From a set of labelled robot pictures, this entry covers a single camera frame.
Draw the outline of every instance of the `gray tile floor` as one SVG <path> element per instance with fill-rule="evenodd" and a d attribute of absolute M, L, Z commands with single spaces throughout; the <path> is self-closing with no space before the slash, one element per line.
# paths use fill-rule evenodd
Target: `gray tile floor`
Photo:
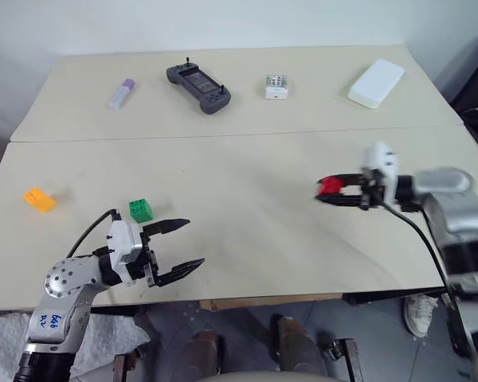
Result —
<path fill-rule="evenodd" d="M 292 316 L 314 338 L 356 340 L 366 382 L 463 382 L 470 363 L 452 349 L 440 303 L 434 311 L 429 336 L 416 339 L 402 320 L 402 300 L 349 306 L 341 300 L 301 302 L 278 306 L 209 312 L 195 302 L 150 306 L 147 316 L 159 334 L 159 351 L 149 381 L 167 381 L 174 361 L 198 331 L 213 329 L 225 338 L 224 372 L 276 370 L 271 358 L 270 320 L 273 314 Z M 348 380 L 345 360 L 324 360 L 329 376 Z"/>

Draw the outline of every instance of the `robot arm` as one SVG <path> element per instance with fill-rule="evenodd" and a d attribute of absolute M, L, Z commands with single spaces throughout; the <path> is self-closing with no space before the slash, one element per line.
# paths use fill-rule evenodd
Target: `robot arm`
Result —
<path fill-rule="evenodd" d="M 108 245 L 92 255 L 70 257 L 54 264 L 45 278 L 45 294 L 29 322 L 28 340 L 15 382 L 66 382 L 80 348 L 96 295 L 119 283 L 145 278 L 162 287 L 194 271 L 204 259 L 193 260 L 158 275 L 150 236 L 181 228 L 189 220 L 163 220 L 140 230 L 112 214 Z"/>
<path fill-rule="evenodd" d="M 473 380 L 478 381 L 478 196 L 472 177 L 455 168 L 398 176 L 394 154 L 383 143 L 376 143 L 366 151 L 361 173 L 325 177 L 319 184 L 316 199 L 363 210 L 381 205 L 427 241 L 414 223 L 392 207 L 398 203 L 404 212 L 424 214 L 441 258 L 430 244 L 427 247 L 463 327 L 475 365 Z M 349 185 L 359 186 L 361 194 L 343 195 L 342 188 Z"/>

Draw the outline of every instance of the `table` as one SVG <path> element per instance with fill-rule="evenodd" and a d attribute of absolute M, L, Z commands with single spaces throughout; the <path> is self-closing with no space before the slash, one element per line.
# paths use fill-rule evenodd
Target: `table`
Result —
<path fill-rule="evenodd" d="M 203 114 L 166 68 L 186 57 L 231 91 L 230 104 Z M 406 74 L 376 110 L 347 98 L 378 58 Z M 289 76 L 288 100 L 264 99 L 264 76 Z M 108 101 L 127 78 L 138 86 L 121 109 Z M 462 124 L 404 45 L 63 57 L 14 132 L 14 142 L 200 137 Z"/>
<path fill-rule="evenodd" d="M 141 197 L 159 219 L 192 220 L 152 241 L 162 271 L 206 262 L 164 288 L 116 286 L 98 306 L 438 287 L 429 253 L 406 224 L 380 209 L 313 199 L 317 179 L 358 170 L 361 150 L 378 140 L 398 155 L 401 173 L 458 166 L 478 181 L 478 148 L 453 124 L 11 143 L 0 166 L 0 309 L 36 306 L 46 270 L 81 232 L 109 208 L 127 216 L 127 203 Z M 52 212 L 22 200 L 34 186 L 54 195 Z M 411 218 L 425 228 L 421 216 Z M 104 245 L 108 228 L 99 226 L 81 253 Z"/>

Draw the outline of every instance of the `small white cube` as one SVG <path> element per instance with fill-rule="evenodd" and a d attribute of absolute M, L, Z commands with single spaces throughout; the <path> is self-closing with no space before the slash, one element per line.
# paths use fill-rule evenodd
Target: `small white cube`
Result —
<path fill-rule="evenodd" d="M 266 76 L 265 77 L 265 98 L 266 99 L 287 99 L 288 87 L 287 76 Z"/>

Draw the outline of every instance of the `shoe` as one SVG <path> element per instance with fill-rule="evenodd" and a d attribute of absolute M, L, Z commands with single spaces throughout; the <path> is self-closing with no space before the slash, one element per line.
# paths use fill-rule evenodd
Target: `shoe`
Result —
<path fill-rule="evenodd" d="M 426 294 L 406 297 L 404 321 L 407 329 L 416 337 L 425 337 L 432 322 L 432 311 L 437 307 L 437 298 Z"/>

